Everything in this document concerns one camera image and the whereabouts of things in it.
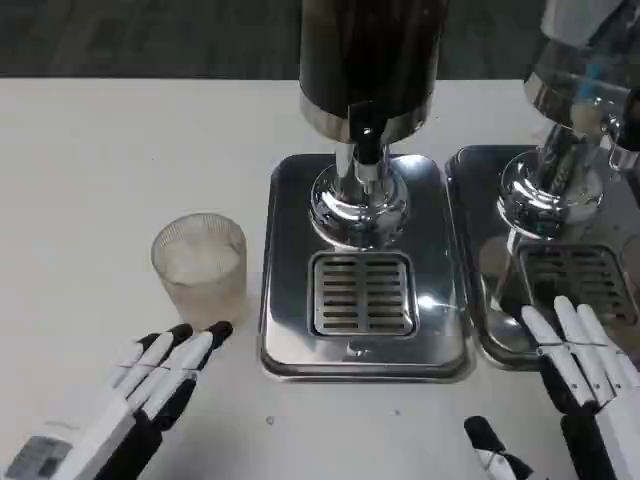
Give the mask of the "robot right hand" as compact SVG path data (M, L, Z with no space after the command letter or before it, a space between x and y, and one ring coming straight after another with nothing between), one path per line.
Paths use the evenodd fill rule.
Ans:
M533 306L521 316L537 343L543 384L581 479L639 476L639 370L588 304L554 300L554 329Z

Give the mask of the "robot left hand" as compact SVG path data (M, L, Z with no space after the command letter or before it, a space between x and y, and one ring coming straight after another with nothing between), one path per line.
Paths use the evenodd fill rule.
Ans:
M128 346L94 396L77 396L64 416L32 433L4 479L136 479L187 408L211 354L232 335L220 321L182 323Z

